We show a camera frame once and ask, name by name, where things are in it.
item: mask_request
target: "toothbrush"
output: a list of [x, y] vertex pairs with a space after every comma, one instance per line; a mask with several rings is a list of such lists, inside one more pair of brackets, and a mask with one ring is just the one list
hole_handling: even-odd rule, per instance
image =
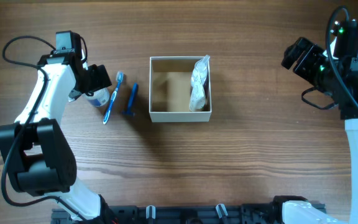
[[104, 114], [103, 124], [107, 124], [107, 122], [109, 121], [110, 111], [111, 111], [112, 105], [114, 103], [114, 100], [116, 100], [119, 86], [121, 85], [122, 81], [124, 81], [124, 72], [122, 72], [122, 71], [117, 72], [116, 81], [117, 81], [117, 86], [116, 86], [116, 89], [111, 94], [110, 105], [106, 111], [106, 114]]

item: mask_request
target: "white cardboard box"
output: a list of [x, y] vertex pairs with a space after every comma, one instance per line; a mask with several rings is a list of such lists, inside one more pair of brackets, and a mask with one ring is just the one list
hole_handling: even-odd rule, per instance
[[149, 113], [152, 122], [207, 122], [212, 113], [208, 62], [206, 106], [191, 112], [191, 74], [203, 57], [150, 57]]

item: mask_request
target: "wood grain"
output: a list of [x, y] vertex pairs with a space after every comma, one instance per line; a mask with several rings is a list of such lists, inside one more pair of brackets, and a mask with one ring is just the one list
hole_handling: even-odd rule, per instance
[[[72, 30], [85, 38], [91, 64], [104, 64], [112, 79], [118, 70], [127, 75], [107, 125], [105, 108], [83, 98], [67, 105], [61, 125], [78, 177], [110, 205], [235, 205], [302, 195], [347, 220], [351, 165], [344, 123], [338, 110], [302, 103], [300, 93], [310, 85], [280, 66], [299, 36], [322, 45], [339, 4], [358, 19], [358, 1], [0, 4], [0, 125], [14, 121], [36, 80], [34, 69], [2, 60], [4, 44], [18, 35], [54, 44], [57, 31]], [[36, 63], [49, 51], [21, 41], [8, 57]], [[211, 56], [211, 121], [151, 123], [149, 57], [205, 54]], [[140, 86], [137, 115], [127, 118], [120, 112], [134, 82]], [[2, 164], [0, 156], [0, 175]], [[0, 192], [0, 223], [48, 223], [54, 207], [11, 207]]]

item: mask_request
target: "black cable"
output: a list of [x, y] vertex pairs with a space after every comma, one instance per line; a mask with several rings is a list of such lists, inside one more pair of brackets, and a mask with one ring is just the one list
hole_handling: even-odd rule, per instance
[[84, 40], [84, 37], [80, 37], [82, 42], [84, 42], [84, 48], [85, 48], [85, 58], [83, 60], [81, 60], [81, 63], [85, 63], [86, 60], [88, 59], [88, 49], [86, 48], [86, 43]]
[[22, 141], [23, 138], [23, 133], [24, 130], [26, 129], [26, 127], [29, 125], [31, 119], [34, 117], [35, 112], [37, 111], [37, 108], [42, 100], [42, 97], [45, 93], [45, 90], [47, 89], [47, 84], [48, 84], [48, 74], [45, 70], [43, 70], [42, 68], [39, 68], [36, 65], [32, 65], [30, 63], [24, 63], [24, 62], [17, 62], [14, 60], [10, 60], [8, 58], [6, 58], [5, 56], [5, 52], [6, 49], [9, 47], [9, 45], [17, 40], [20, 39], [35, 39], [35, 40], [39, 40], [45, 44], [47, 44], [48, 46], [50, 46], [52, 49], [56, 50], [56, 48], [48, 43], [47, 41], [38, 38], [38, 37], [33, 37], [33, 36], [29, 36], [29, 35], [25, 35], [25, 36], [20, 36], [20, 37], [16, 37], [13, 38], [12, 40], [10, 40], [8, 43], [6, 43], [5, 47], [2, 50], [2, 57], [5, 61], [9, 62], [9, 63], [13, 63], [16, 65], [23, 65], [23, 66], [27, 66], [27, 67], [31, 67], [31, 68], [35, 68], [37, 70], [40, 70], [42, 72], [42, 74], [44, 75], [44, 84], [42, 85], [41, 91], [34, 103], [34, 106], [32, 107], [30, 113], [29, 113], [29, 117], [27, 118], [27, 120], [25, 121], [25, 123], [22, 125], [22, 128], [20, 129], [20, 131], [17, 133], [15, 139], [13, 140], [12, 146], [7, 154], [6, 160], [5, 160], [5, 164], [4, 164], [4, 168], [2, 169], [2, 177], [1, 177], [1, 191], [2, 191], [2, 196], [4, 197], [5, 201], [9, 204], [9, 205], [13, 205], [16, 207], [26, 207], [29, 205], [33, 205], [35, 203], [39, 203], [39, 202], [43, 202], [44, 200], [48, 200], [48, 199], [54, 199], [56, 200], [58, 203], [61, 203], [64, 207], [66, 207], [67, 209], [69, 209], [69, 211], [73, 212], [75, 215], [78, 215], [78, 217], [82, 220], [86, 220], [79, 212], [75, 211], [73, 208], [71, 208], [69, 205], [67, 205], [67, 203], [65, 203], [60, 197], [57, 196], [46, 196], [46, 197], [42, 197], [40, 199], [37, 200], [33, 200], [31, 202], [26, 202], [26, 203], [19, 203], [19, 202], [14, 202], [12, 201], [8, 194], [7, 194], [7, 190], [6, 190], [6, 174], [7, 174], [7, 168], [9, 166], [9, 161], [11, 160], [12, 157], [12, 152], [13, 150], [18, 150], [16, 149], [17, 146], [19, 146], [20, 142]]
[[331, 17], [328, 20], [328, 25], [327, 25], [327, 29], [326, 29], [326, 50], [327, 50], [327, 56], [328, 56], [328, 60], [329, 60], [329, 65], [331, 67], [331, 69], [333, 70], [336, 79], [338, 80], [341, 88], [343, 89], [343, 92], [346, 94], [346, 96], [350, 99], [352, 105], [357, 109], [358, 111], [358, 103], [356, 102], [356, 100], [354, 99], [354, 97], [352, 96], [352, 94], [350, 93], [350, 91], [347, 89], [345, 83], [343, 82], [335, 64], [334, 64], [334, 59], [333, 59], [333, 55], [331, 52], [331, 46], [330, 46], [330, 35], [331, 35], [331, 27], [334, 24], [334, 20], [336, 18], [336, 16], [338, 15], [338, 13], [343, 10], [345, 12], [346, 15], [346, 21], [349, 21], [349, 13], [347, 11], [346, 6], [339, 6], [338, 8], [335, 9], [335, 11], [331, 14]]
[[311, 88], [303, 91], [302, 94], [301, 94], [302, 101], [307, 103], [307, 104], [309, 104], [310, 106], [312, 106], [314, 108], [319, 109], [319, 110], [331, 110], [331, 109], [335, 108], [338, 105], [337, 103], [334, 102], [334, 103], [328, 104], [327, 106], [318, 106], [317, 104], [308, 101], [305, 98], [305, 95], [310, 93], [310, 92], [312, 92], [312, 91], [315, 91], [315, 90], [319, 90], [318, 86], [314, 86], [314, 87], [311, 87]]

